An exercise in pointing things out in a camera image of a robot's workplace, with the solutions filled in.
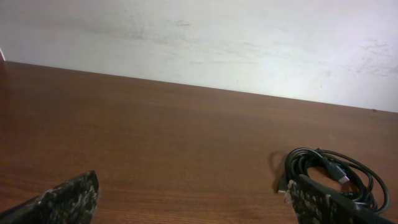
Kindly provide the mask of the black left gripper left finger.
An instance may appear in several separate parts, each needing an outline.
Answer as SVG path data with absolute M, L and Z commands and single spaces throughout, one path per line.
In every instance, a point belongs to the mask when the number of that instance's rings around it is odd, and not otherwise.
M 84 172 L 1 212 L 1 224 L 90 224 L 99 199 L 96 172 Z

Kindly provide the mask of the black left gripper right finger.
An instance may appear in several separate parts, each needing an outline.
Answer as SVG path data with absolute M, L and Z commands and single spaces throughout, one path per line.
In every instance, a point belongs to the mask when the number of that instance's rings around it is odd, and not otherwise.
M 289 181 L 285 197 L 299 224 L 393 224 L 306 175 Z

